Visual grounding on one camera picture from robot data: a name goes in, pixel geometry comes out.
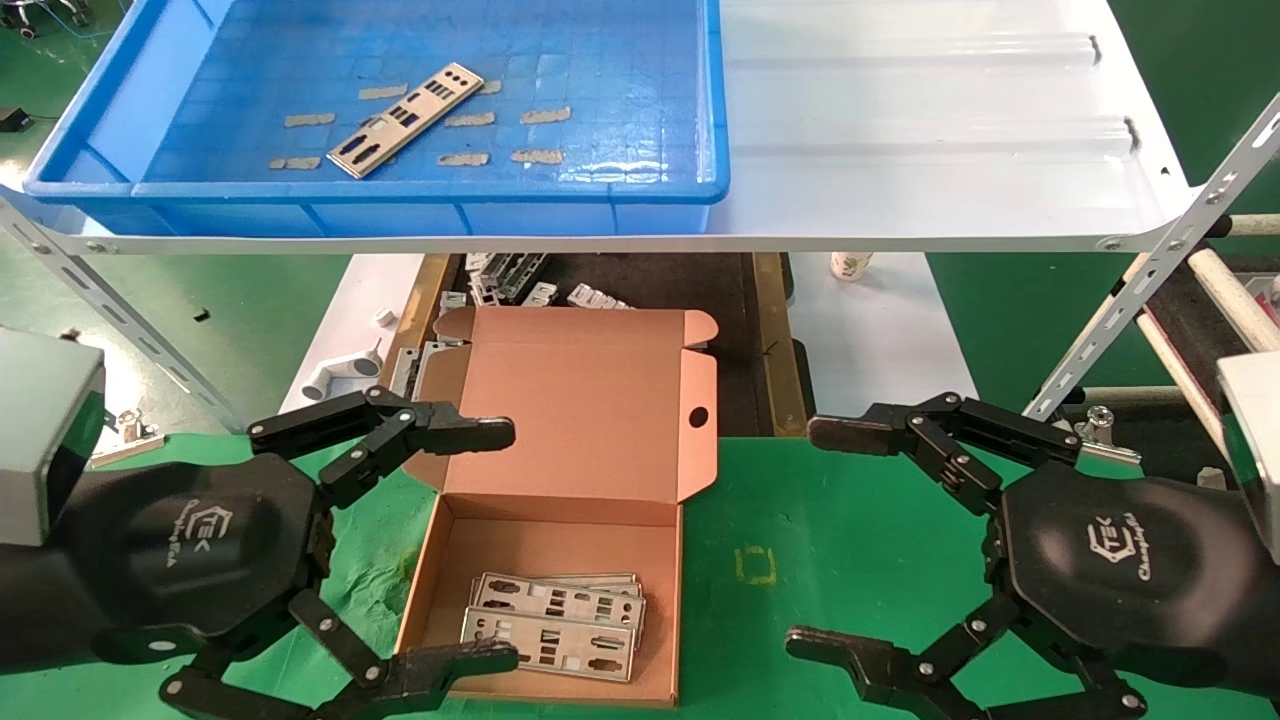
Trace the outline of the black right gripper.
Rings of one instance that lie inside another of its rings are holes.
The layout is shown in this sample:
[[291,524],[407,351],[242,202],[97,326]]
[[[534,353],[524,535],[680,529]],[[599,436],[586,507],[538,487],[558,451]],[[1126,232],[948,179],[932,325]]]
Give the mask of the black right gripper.
[[[1006,564],[995,594],[920,653],[792,626],[786,652],[845,670],[859,698],[916,719],[1142,719],[1146,698],[1110,666],[1167,685],[1256,689],[1256,530],[1225,489],[1162,478],[1036,470],[1001,491],[973,448],[1025,468],[1074,465],[1070,430],[954,392],[815,415],[824,451],[906,456],[974,515],[997,515]],[[1006,632],[1082,689],[982,707],[954,678]]]

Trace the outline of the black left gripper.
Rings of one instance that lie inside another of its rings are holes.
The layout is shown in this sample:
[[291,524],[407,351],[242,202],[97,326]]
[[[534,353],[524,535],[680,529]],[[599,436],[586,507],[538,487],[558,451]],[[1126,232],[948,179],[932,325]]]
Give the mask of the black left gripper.
[[[264,641],[288,609],[349,682],[311,708],[225,683],[233,660],[210,646],[163,683],[165,705],[191,719],[388,719],[438,710],[458,679],[517,667],[517,650],[495,639],[379,659],[307,589],[328,574],[326,503],[349,507],[417,454],[508,448],[511,419],[466,418],[451,402],[412,402],[374,386],[257,421],[250,442],[259,456],[243,462],[93,473],[76,489],[61,542],[102,614],[95,637]],[[287,461],[339,445],[349,447],[317,474],[320,492]]]

